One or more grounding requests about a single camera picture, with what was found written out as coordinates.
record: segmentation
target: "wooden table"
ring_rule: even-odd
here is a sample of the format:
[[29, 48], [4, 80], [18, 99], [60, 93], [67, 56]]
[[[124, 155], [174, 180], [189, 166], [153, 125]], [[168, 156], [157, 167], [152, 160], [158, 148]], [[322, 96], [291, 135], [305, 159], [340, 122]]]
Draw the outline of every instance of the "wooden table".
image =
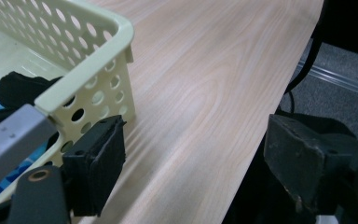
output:
[[134, 24], [137, 114], [125, 126], [124, 170], [95, 223], [220, 223], [323, 0], [91, 2]]

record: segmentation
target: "gray carpet floor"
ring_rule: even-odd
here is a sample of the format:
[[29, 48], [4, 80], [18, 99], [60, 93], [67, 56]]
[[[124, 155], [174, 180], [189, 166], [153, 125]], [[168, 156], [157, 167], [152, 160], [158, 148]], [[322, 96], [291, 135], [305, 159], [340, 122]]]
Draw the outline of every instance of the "gray carpet floor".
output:
[[[307, 58], [310, 43], [302, 60]], [[322, 44], [315, 64], [323, 69], [358, 80], [358, 54]], [[337, 119], [343, 122], [358, 139], [358, 93], [320, 78], [308, 75], [293, 91], [295, 113]], [[281, 108], [290, 111], [288, 94], [281, 100]]]

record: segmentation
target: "black cable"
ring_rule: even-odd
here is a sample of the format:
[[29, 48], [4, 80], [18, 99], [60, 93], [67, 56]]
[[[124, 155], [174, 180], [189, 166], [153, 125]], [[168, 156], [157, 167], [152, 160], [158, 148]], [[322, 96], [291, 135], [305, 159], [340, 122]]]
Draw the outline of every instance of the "black cable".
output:
[[286, 90], [284, 91], [284, 94], [292, 91], [307, 76], [308, 72], [312, 68], [312, 65], [316, 60], [316, 56], [318, 55], [319, 49], [321, 48], [322, 42], [324, 40], [324, 34], [327, 32], [324, 20], [326, 17], [325, 14], [327, 14], [326, 12], [329, 10], [329, 8], [330, 0], [325, 0], [322, 7], [321, 17], [312, 34], [313, 41], [310, 46], [310, 52], [307, 56], [307, 60], [305, 61], [304, 66], [298, 75], [289, 83]]
[[308, 74], [310, 69], [313, 66], [313, 63], [315, 62], [316, 56], [318, 56], [319, 49], [322, 45], [322, 39], [320, 35], [315, 35], [313, 37], [312, 45], [310, 46], [310, 53], [308, 54], [307, 60], [304, 63], [304, 66], [302, 67], [301, 71], [298, 73], [298, 75], [293, 79], [289, 85], [287, 86], [286, 90], [284, 91], [284, 94], [292, 91]]

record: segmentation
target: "plastic basket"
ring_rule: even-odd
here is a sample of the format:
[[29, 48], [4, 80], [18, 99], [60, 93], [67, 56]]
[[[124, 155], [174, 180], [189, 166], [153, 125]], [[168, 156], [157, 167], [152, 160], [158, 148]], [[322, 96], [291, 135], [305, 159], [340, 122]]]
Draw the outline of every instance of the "plastic basket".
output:
[[[62, 153], [98, 120], [134, 116], [127, 69], [132, 38], [128, 20], [91, 4], [0, 0], [0, 77], [10, 71], [46, 79], [63, 76], [35, 100], [35, 108], [60, 135], [29, 169], [47, 162], [60, 166]], [[15, 184], [0, 194], [0, 203]]]

